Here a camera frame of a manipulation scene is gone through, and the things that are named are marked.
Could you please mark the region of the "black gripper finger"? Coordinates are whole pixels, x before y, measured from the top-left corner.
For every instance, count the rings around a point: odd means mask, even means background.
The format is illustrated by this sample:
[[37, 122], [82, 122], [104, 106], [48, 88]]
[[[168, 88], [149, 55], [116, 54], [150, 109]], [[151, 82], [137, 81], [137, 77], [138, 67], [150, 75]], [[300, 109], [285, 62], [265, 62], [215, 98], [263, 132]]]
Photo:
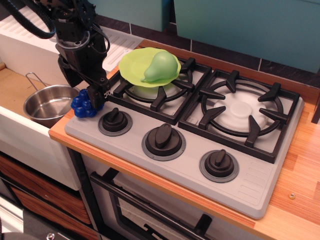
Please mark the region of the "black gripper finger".
[[89, 100], [91, 102], [91, 106], [96, 110], [99, 109], [107, 101], [108, 95], [110, 94], [109, 84], [92, 84], [88, 86], [86, 89]]
[[59, 55], [58, 57], [58, 65], [59, 68], [65, 77], [67, 83], [72, 87], [78, 86], [83, 79], [78, 75], [78, 73], [71, 68], [71, 66], [68, 64], [68, 62], [63, 58], [62, 55]]

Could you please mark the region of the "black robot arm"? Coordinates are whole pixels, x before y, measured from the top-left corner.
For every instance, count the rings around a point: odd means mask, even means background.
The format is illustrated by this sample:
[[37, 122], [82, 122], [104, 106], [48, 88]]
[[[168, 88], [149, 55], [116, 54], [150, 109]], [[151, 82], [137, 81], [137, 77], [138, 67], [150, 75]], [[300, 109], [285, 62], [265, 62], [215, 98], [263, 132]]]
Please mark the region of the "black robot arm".
[[56, 37], [59, 68], [71, 87], [85, 81], [91, 106], [99, 109], [107, 101], [111, 90], [103, 61], [110, 49], [110, 41], [96, 23], [96, 6], [88, 0], [25, 0], [46, 25], [38, 28], [24, 16], [10, 0], [0, 4], [14, 19], [40, 39]]

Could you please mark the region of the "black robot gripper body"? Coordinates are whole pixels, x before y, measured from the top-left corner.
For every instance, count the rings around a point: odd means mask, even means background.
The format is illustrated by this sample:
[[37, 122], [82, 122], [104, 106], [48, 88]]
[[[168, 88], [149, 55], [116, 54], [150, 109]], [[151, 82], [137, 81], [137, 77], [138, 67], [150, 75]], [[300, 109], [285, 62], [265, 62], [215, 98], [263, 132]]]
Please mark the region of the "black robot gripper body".
[[102, 31], [58, 31], [56, 49], [70, 67], [89, 85], [108, 84], [103, 61], [109, 46]]

